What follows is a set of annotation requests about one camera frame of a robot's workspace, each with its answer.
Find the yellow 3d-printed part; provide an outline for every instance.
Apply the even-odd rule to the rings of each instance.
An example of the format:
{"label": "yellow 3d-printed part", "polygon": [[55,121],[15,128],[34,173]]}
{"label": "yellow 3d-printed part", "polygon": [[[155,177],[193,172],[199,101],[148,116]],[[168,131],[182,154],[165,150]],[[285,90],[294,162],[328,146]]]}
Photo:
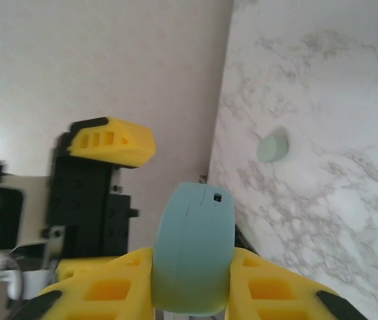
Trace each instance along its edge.
{"label": "yellow 3d-printed part", "polygon": [[140,167],[154,156],[156,144],[149,128],[107,120],[105,125],[80,129],[67,148],[70,155],[129,167]]}
{"label": "yellow 3d-printed part", "polygon": [[335,320],[316,297],[330,288],[235,248],[227,320]]}
{"label": "yellow 3d-printed part", "polygon": [[153,320],[152,256],[140,249],[47,287],[63,295],[42,320]]}
{"label": "yellow 3d-printed part", "polygon": [[58,281],[66,280],[75,275],[98,268],[105,263],[115,260],[117,257],[86,258],[86,259],[63,259],[57,266],[56,274]]}

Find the cable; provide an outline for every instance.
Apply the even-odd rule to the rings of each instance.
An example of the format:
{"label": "cable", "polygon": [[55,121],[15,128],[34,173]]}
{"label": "cable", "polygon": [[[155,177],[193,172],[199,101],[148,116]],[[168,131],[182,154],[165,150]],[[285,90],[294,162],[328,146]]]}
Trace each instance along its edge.
{"label": "cable", "polygon": [[5,265],[6,267],[16,270],[18,272],[18,278],[20,281],[20,293],[18,295],[17,300],[12,304],[11,309],[9,310],[8,315],[4,318],[4,320],[11,320],[13,316],[22,308],[23,306],[23,298],[24,298],[24,288],[25,288],[25,281],[24,281],[24,274],[23,270],[19,264],[19,262],[14,258],[12,255],[7,255],[5,258]]}

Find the light blue wheel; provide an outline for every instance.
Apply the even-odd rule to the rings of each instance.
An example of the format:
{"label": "light blue wheel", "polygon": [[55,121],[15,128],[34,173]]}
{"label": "light blue wheel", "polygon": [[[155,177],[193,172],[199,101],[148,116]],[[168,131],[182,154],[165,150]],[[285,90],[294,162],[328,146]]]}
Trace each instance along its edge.
{"label": "light blue wheel", "polygon": [[214,315],[229,298],[235,206],[222,188],[181,183],[163,214],[153,254],[155,308]]}

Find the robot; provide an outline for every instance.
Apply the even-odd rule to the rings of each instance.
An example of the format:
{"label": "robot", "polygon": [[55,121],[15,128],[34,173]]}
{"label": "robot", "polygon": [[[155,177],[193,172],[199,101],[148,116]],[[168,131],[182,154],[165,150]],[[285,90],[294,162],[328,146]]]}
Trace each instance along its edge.
{"label": "robot", "polygon": [[[41,257],[38,273],[21,273],[21,282],[37,285],[9,319],[153,320],[155,308],[202,317],[225,308],[227,320],[366,319],[332,289],[235,247],[233,197],[222,188],[180,184],[155,247],[128,253],[128,220],[138,212],[115,178],[154,154],[148,128],[118,119],[80,121],[58,138],[42,232],[48,240],[10,255]],[[18,212],[18,189],[0,187]]]}

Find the white wall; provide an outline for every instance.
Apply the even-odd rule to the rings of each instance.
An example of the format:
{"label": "white wall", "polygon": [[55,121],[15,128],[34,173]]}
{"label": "white wall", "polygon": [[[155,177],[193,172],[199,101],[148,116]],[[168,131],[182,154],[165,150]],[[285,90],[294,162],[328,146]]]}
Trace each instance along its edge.
{"label": "white wall", "polygon": [[0,1],[0,159],[42,175],[72,121],[150,126],[157,155],[123,186],[141,209],[131,248],[152,245],[178,182],[208,168],[230,14],[231,0]]}

